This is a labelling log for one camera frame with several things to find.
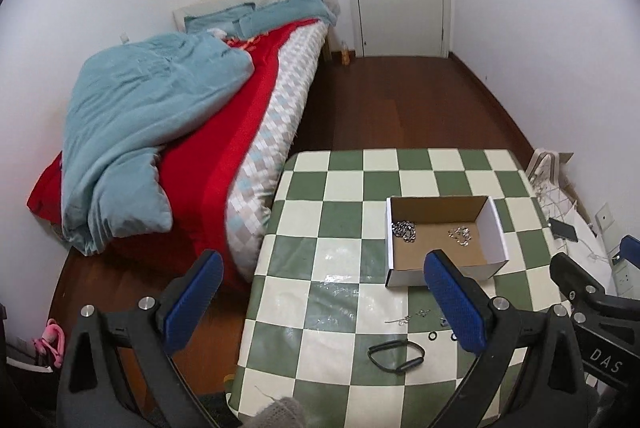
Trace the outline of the teal blue duvet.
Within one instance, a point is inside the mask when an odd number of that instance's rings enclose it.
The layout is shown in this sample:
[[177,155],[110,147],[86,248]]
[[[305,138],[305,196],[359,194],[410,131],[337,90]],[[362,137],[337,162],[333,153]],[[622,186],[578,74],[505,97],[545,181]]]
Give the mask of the teal blue duvet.
[[166,233],[172,214],[155,166],[160,148],[218,113],[256,68],[228,45],[307,18],[335,24],[322,0],[256,7],[241,36],[175,31],[101,50],[85,61],[67,107],[62,235],[84,255],[115,239]]

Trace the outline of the checkered pattern mattress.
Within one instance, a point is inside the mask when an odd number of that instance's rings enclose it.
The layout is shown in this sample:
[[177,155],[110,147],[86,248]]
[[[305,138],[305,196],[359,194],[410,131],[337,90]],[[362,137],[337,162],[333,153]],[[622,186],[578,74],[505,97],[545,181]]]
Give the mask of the checkered pattern mattress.
[[227,199],[227,243],[245,281],[253,279],[274,194],[316,73],[329,26],[321,20],[292,31],[276,55],[276,77],[265,114]]

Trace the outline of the pink object on floor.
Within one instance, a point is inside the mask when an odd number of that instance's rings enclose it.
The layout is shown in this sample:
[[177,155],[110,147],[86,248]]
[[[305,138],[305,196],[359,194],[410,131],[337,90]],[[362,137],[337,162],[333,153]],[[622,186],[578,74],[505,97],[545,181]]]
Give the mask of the pink object on floor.
[[46,327],[39,338],[32,341],[40,356],[49,356],[55,368],[61,368],[65,352],[65,334],[63,328],[53,318],[47,320]]

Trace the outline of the teal pillow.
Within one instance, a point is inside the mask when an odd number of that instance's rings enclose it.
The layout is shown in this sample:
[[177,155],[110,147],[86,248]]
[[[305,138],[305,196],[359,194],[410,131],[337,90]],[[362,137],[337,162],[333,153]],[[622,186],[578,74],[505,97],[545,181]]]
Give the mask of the teal pillow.
[[186,27],[186,33],[220,29],[226,32],[228,36],[241,36],[240,20],[254,13],[254,10],[255,5],[253,3],[245,3],[203,16],[186,16],[184,18],[184,26]]

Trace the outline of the small orange bottle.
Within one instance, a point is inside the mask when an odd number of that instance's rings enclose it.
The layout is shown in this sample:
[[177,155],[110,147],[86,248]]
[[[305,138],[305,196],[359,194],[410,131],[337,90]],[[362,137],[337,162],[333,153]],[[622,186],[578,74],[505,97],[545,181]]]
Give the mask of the small orange bottle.
[[343,66],[348,66],[350,64],[350,50],[348,48],[348,44],[345,41],[342,42],[341,64]]

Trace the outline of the black smartphone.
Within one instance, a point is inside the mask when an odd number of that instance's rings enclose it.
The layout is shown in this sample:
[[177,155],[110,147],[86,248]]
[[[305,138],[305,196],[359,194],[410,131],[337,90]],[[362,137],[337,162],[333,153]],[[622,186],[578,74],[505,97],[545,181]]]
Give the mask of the black smartphone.
[[554,218],[548,220],[550,231],[554,238],[564,239],[572,243],[578,242],[576,229],[571,224],[559,221]]

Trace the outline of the black smart band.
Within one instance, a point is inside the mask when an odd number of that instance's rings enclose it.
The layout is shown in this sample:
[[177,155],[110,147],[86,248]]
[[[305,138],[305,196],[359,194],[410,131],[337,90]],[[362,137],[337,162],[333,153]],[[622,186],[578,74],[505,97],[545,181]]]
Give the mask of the black smart band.
[[397,376],[420,367],[425,356],[425,349],[408,339],[394,339],[367,348],[367,357],[378,370]]

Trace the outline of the red bed sheet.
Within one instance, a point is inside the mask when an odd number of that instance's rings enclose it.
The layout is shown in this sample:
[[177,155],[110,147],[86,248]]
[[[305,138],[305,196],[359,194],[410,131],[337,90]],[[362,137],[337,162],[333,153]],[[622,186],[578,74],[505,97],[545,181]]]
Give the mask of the red bed sheet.
[[[274,88],[277,51],[293,30],[313,20],[319,19],[293,21],[254,38],[227,41],[250,54],[256,70],[218,113],[160,148],[155,166],[169,200],[171,229],[115,238],[102,252],[181,274],[204,250],[212,249],[224,260],[224,284],[242,288],[248,283],[236,270],[227,243],[227,199]],[[27,206],[63,237],[61,184],[62,151],[40,175]]]

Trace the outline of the white quilted tote bag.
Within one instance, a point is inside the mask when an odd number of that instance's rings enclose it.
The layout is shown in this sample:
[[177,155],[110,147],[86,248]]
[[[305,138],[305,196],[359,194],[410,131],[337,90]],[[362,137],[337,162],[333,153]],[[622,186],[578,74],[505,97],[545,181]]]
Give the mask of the white quilted tote bag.
[[576,207],[574,198],[565,192],[568,182],[563,173],[573,156],[573,153],[536,148],[529,159],[526,177],[547,220],[565,222],[567,214]]

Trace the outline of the white cardboard box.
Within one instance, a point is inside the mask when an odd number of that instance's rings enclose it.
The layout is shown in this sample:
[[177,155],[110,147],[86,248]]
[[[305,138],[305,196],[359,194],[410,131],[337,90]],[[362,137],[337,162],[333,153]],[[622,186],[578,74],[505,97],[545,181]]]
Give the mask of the white cardboard box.
[[390,197],[385,203],[387,287],[422,287],[426,255],[442,250],[481,283],[509,262],[498,210],[489,196]]

